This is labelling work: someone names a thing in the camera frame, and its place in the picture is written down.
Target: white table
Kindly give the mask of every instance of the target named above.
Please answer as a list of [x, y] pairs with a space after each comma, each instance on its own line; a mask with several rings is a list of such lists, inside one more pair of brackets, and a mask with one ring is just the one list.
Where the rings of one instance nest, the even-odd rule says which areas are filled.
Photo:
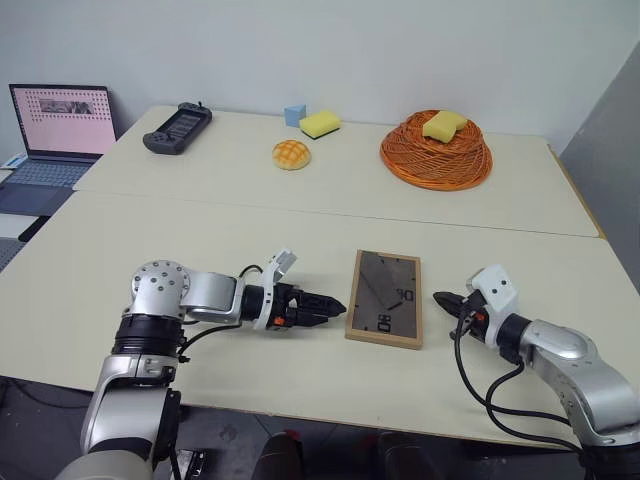
[[[0, 374], [93, 389], [139, 265], [172, 259], [237, 275], [285, 245], [299, 257], [286, 280], [345, 305], [358, 248], [421, 257], [423, 349], [346, 340], [342, 317], [284, 333], [247, 326], [193, 346], [175, 383], [186, 403], [519, 442], [495, 428], [464, 389], [447, 335], [454, 320], [431, 298], [436, 290], [464, 292], [470, 274], [495, 262], [520, 289], [523, 315], [581, 329], [640, 383], [640, 298], [600, 238], [92, 192], [74, 194], [0, 274]], [[191, 335], [203, 327], [188, 328]], [[481, 390], [511, 368], [471, 339], [464, 350]], [[500, 390], [497, 402], [561, 413], [531, 372]], [[571, 439], [554, 422], [510, 425]]]
[[[424, 190], [395, 177], [380, 159], [394, 127], [345, 123], [311, 140], [282, 117], [214, 112], [212, 123], [180, 156], [156, 155], [142, 144], [175, 107], [145, 114], [76, 189], [270, 207], [290, 211], [597, 236], [545, 140], [486, 134], [494, 167], [476, 188]], [[276, 168], [273, 146], [305, 142], [311, 163]]]

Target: blue cube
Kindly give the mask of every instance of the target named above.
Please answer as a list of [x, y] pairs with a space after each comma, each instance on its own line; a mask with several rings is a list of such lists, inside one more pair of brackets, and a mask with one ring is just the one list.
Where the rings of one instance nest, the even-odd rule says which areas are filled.
[[307, 116], [306, 105], [294, 105], [293, 107], [285, 107], [284, 123], [288, 127], [300, 127], [300, 120]]

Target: laptop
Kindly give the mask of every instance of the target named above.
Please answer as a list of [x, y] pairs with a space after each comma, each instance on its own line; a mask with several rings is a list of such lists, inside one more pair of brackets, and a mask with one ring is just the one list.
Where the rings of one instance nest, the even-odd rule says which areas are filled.
[[0, 212], [53, 215], [116, 141], [107, 88], [9, 85], [28, 159], [0, 184]]

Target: white wall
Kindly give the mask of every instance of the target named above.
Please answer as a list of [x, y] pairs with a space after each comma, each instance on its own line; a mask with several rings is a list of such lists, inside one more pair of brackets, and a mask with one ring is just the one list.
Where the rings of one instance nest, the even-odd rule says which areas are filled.
[[[397, 123], [458, 110], [562, 150], [638, 41], [638, 0], [0, 0], [0, 85], [106, 84], [123, 126], [202, 100]], [[21, 149], [0, 94], [0, 158]]]

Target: floor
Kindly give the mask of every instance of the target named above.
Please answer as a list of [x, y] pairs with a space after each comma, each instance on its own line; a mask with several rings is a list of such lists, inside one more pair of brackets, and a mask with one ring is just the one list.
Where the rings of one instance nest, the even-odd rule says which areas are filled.
[[[80, 455], [84, 408], [59, 409], [36, 403], [0, 377], [0, 480], [43, 480], [55, 476]], [[24, 391], [49, 403], [86, 405], [84, 392], [18, 381]], [[178, 448], [206, 449], [203, 480], [248, 480], [269, 436], [287, 431], [303, 444], [308, 480], [373, 479], [375, 429], [189, 407], [180, 425]], [[540, 449], [463, 442], [419, 436], [447, 479], [582, 479], [572, 454]], [[155, 480], [168, 480], [160, 464]]]

